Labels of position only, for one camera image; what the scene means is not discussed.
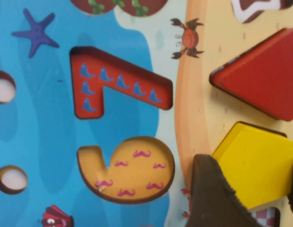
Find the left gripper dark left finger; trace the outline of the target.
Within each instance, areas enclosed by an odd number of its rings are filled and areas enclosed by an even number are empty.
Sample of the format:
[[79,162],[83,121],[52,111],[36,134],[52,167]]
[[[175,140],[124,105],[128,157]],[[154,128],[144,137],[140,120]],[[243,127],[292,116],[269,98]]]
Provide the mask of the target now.
[[187,227],[259,227],[239,201],[218,162],[210,155],[193,159],[191,214]]

